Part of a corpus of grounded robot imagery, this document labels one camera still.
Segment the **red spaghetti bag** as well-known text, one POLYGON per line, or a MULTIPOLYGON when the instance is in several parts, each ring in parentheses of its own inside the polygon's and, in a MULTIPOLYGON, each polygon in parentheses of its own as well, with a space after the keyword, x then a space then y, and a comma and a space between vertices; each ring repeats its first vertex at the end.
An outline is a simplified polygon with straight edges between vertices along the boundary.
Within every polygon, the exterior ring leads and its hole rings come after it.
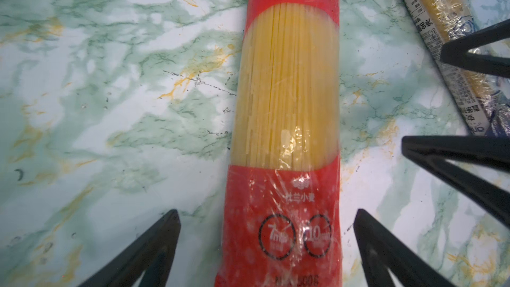
POLYGON ((216 286, 341 286, 339 0, 248 0, 216 286))

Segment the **blue Ankara spaghetti bag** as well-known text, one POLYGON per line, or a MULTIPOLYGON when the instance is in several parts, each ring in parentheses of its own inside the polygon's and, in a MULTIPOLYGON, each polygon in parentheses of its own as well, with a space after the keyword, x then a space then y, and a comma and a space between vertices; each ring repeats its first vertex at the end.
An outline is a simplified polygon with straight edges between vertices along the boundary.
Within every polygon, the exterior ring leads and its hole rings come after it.
POLYGON ((467 127, 509 137, 509 60, 489 44, 509 38, 509 22, 481 31, 468 0, 404 0, 467 127))

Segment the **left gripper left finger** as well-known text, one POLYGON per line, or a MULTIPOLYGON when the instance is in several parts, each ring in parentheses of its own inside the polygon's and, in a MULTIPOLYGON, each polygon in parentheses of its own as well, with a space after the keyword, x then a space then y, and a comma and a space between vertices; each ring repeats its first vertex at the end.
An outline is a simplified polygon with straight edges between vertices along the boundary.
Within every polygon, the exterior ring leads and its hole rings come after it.
POLYGON ((172 209, 82 286, 165 286, 181 231, 172 209))

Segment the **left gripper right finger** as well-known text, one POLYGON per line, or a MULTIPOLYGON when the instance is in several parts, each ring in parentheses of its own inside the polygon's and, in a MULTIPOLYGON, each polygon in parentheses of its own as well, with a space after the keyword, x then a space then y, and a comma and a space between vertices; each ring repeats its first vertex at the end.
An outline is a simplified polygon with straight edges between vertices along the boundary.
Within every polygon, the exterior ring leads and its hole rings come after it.
POLYGON ((364 209, 357 211, 353 228, 369 286, 394 286, 390 273, 403 286, 454 286, 364 209))

